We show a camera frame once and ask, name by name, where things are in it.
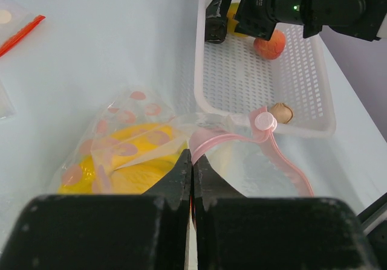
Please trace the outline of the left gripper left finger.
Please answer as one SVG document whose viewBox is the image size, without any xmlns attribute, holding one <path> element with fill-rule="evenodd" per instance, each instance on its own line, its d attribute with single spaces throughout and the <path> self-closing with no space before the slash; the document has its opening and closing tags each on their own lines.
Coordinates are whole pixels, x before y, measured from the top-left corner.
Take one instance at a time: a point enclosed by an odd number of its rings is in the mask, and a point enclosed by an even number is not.
<svg viewBox="0 0 387 270">
<path fill-rule="evenodd" d="M 190 151 L 143 194 L 46 194 L 21 211 L 2 269 L 187 269 Z"/>
</svg>

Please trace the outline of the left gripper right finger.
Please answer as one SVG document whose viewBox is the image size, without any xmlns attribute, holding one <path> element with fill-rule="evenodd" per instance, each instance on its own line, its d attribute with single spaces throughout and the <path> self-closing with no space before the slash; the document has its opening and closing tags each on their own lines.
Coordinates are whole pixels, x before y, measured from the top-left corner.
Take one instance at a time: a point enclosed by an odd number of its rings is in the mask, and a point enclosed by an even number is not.
<svg viewBox="0 0 387 270">
<path fill-rule="evenodd" d="M 335 198 L 247 198 L 206 157 L 192 169 L 199 269 L 379 269 L 358 217 Z"/>
</svg>

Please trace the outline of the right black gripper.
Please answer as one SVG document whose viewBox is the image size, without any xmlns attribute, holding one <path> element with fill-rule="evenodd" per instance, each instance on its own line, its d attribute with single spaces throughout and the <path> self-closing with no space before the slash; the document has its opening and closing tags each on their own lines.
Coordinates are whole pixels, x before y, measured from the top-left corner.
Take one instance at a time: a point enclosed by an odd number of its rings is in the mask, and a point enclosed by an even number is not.
<svg viewBox="0 0 387 270">
<path fill-rule="evenodd" d="M 206 8 L 207 43 L 223 43 L 227 36 L 227 12 L 232 0 L 212 0 Z M 234 19 L 235 32 L 269 40 L 278 23 L 304 25 L 305 0 L 241 0 Z"/>
</svg>

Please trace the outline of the white perforated plastic basket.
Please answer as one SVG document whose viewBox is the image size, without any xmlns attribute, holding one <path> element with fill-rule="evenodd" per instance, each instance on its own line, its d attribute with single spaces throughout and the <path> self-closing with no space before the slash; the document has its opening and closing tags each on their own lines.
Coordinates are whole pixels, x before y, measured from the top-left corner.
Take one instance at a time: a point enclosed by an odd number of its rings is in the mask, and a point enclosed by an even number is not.
<svg viewBox="0 0 387 270">
<path fill-rule="evenodd" d="M 198 1 L 193 92 L 199 108 L 248 126 L 250 112 L 284 103 L 294 116 L 276 128 L 278 134 L 332 136 L 336 116 L 320 37 L 304 39 L 300 26 L 278 24 L 285 49 L 275 60 L 258 56 L 251 37 L 229 35 L 221 44 L 206 43 L 209 2 Z"/>
</svg>

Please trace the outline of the yellow banana bunch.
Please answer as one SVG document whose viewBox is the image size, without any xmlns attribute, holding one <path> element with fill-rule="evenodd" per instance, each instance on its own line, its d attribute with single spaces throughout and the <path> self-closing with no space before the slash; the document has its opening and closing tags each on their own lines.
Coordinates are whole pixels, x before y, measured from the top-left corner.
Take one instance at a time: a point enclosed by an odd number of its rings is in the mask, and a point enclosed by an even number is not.
<svg viewBox="0 0 387 270">
<path fill-rule="evenodd" d="M 132 124 L 89 133 L 59 170 L 59 194 L 142 194 L 187 149 L 186 133 L 169 123 Z"/>
</svg>

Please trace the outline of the pink dotted zip bag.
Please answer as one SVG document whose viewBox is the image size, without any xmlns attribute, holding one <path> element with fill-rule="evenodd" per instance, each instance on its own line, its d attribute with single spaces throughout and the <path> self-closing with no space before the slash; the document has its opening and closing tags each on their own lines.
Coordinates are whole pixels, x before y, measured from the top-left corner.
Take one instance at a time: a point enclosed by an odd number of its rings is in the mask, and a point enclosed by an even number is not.
<svg viewBox="0 0 387 270">
<path fill-rule="evenodd" d="M 280 113 L 266 107 L 244 116 L 176 115 L 161 98 L 128 89 L 105 105 L 54 175 L 60 194 L 142 194 L 187 150 L 196 164 L 207 158 L 223 178 L 243 176 L 242 189 L 258 196 L 314 195 L 305 174 L 279 150 L 274 138 Z"/>
</svg>

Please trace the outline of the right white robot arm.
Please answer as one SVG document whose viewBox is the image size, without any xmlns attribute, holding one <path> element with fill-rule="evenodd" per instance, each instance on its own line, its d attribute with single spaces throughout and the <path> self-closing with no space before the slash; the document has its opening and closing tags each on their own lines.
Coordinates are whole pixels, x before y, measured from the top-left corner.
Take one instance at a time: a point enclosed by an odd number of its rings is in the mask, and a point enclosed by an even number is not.
<svg viewBox="0 0 387 270">
<path fill-rule="evenodd" d="M 232 0 L 212 0 L 206 8 L 205 42 L 225 41 L 227 12 Z M 303 38 L 319 34 L 324 26 L 362 40 L 383 38 L 386 0 L 241 0 L 234 15 L 235 32 L 270 40 L 278 23 L 301 25 Z"/>
</svg>

